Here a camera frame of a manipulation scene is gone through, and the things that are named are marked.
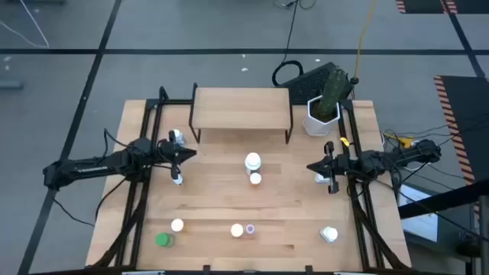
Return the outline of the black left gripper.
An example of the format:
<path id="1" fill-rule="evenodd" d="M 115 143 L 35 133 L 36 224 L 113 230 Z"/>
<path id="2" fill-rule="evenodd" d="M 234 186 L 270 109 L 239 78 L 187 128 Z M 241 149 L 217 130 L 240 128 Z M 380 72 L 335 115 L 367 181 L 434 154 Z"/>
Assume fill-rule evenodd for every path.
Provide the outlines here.
<path id="1" fill-rule="evenodd" d="M 175 178 L 178 173 L 181 174 L 180 165 L 191 157 L 194 157 L 196 154 L 196 150 L 181 147 L 180 145 L 173 143 L 172 130 L 169 131 L 168 139 L 163 139 L 157 142 L 157 155 L 164 163 L 170 164 L 171 179 Z"/>

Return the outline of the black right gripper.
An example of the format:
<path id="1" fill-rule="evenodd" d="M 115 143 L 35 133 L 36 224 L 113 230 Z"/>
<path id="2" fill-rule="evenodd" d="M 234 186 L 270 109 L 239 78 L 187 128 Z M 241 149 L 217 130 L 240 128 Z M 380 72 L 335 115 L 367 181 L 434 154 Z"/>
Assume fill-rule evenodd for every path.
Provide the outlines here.
<path id="1" fill-rule="evenodd" d="M 324 151 L 325 157 L 315 163 L 307 164 L 306 168 L 329 178 L 329 193 L 335 194 L 339 191 L 338 182 L 335 177 L 344 176 L 348 171 L 353 170 L 355 168 L 355 161 L 351 160 L 346 154 L 339 154 L 337 157 L 334 157 L 334 144 L 332 141 L 328 141 L 325 144 Z"/>

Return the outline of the large white medicine bottle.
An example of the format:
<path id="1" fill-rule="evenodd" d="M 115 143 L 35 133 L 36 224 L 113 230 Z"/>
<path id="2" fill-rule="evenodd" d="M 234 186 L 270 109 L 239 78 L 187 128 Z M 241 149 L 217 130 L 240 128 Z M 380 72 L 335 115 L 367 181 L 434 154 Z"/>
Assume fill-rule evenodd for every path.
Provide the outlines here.
<path id="1" fill-rule="evenodd" d="M 244 160 L 244 165 L 247 175 L 258 173 L 261 168 L 261 157 L 255 152 L 249 153 Z"/>

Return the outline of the green cap bottle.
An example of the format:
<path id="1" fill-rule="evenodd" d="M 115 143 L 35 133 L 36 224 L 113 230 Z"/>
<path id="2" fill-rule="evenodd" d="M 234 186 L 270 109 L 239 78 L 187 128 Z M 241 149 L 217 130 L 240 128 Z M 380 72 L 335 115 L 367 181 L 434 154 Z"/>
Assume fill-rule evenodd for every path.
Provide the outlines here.
<path id="1" fill-rule="evenodd" d="M 155 237 L 155 244 L 163 248 L 171 248 L 175 243 L 175 236 L 171 233 L 161 232 Z"/>

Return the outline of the wooden shelf black legs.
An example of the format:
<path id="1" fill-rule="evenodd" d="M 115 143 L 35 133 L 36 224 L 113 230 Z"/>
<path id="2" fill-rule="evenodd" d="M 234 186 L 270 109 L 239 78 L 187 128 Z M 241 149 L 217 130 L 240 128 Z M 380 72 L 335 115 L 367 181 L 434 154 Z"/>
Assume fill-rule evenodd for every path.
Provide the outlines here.
<path id="1" fill-rule="evenodd" d="M 293 102 L 287 88 L 202 87 L 193 84 L 189 127 L 196 142 L 203 129 L 293 131 Z"/>

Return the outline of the white plant pot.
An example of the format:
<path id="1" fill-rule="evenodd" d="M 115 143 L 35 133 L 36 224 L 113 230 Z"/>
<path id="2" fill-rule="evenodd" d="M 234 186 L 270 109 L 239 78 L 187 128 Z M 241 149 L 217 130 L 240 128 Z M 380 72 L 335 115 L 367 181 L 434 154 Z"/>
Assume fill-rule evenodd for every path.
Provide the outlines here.
<path id="1" fill-rule="evenodd" d="M 323 122 L 313 117 L 313 104 L 319 103 L 321 99 L 322 96 L 319 95 L 307 102 L 306 116 L 303 119 L 303 128 L 309 136 L 326 136 L 334 126 L 334 123 L 340 119 L 341 107 L 338 103 L 335 104 L 332 118 L 330 118 L 327 122 Z"/>

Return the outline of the green cactus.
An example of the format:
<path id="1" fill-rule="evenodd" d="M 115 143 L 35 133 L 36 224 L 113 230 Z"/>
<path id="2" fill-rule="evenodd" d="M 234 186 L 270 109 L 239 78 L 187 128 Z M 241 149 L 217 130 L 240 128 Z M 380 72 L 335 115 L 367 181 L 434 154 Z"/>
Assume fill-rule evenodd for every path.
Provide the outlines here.
<path id="1" fill-rule="evenodd" d="M 336 103 L 341 97 L 346 82 L 346 73 L 336 67 L 330 74 L 322 93 L 322 100 L 318 107 L 318 115 L 323 122 L 332 119 Z"/>

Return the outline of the black equipment case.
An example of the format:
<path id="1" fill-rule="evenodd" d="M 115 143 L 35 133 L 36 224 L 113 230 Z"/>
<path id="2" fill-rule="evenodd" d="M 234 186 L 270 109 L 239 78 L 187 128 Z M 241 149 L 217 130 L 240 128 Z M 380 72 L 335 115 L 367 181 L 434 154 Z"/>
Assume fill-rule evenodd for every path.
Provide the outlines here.
<path id="1" fill-rule="evenodd" d="M 279 84 L 276 80 L 278 71 L 287 65 L 294 65 L 299 70 L 299 75 L 286 82 Z M 329 74 L 337 66 L 329 62 L 316 67 L 314 70 L 304 72 L 303 66 L 299 61 L 289 60 L 281 63 L 272 74 L 272 83 L 277 88 L 287 88 L 290 91 L 290 98 L 294 105 L 305 105 L 310 99 L 322 94 Z"/>

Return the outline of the white flat panel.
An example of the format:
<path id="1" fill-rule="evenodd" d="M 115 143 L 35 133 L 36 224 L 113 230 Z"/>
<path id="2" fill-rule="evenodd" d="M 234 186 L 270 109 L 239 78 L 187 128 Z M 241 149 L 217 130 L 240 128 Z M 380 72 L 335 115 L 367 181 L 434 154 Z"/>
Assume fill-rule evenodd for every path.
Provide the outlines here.
<path id="1" fill-rule="evenodd" d="M 403 206 L 414 201 L 429 198 L 430 194 L 419 191 L 413 187 L 402 185 L 398 195 L 397 204 Z M 401 221 L 403 230 L 424 238 L 426 240 L 438 241 L 438 216 L 436 214 L 425 214 L 412 218 L 405 218 Z"/>

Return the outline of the black metal beam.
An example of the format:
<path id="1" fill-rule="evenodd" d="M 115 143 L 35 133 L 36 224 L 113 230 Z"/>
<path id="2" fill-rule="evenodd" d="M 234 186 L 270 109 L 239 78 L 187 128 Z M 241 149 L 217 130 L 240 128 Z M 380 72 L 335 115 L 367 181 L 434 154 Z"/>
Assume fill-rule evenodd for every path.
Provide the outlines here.
<path id="1" fill-rule="evenodd" d="M 444 211 L 478 201 L 480 196 L 489 196 L 489 178 L 479 180 L 452 191 L 414 201 L 398 208 L 400 218 L 412 218 L 429 213 Z"/>

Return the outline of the black mat orange stripes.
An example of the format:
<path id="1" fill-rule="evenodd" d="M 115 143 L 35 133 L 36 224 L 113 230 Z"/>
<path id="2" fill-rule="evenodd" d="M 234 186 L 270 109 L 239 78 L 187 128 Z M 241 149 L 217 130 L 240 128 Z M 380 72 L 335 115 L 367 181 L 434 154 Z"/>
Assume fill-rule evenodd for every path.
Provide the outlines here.
<path id="1" fill-rule="evenodd" d="M 434 83 L 466 183 L 489 178 L 489 79 L 435 76 Z"/>
<path id="2" fill-rule="evenodd" d="M 489 15 L 489 0 L 396 0 L 403 14 Z"/>

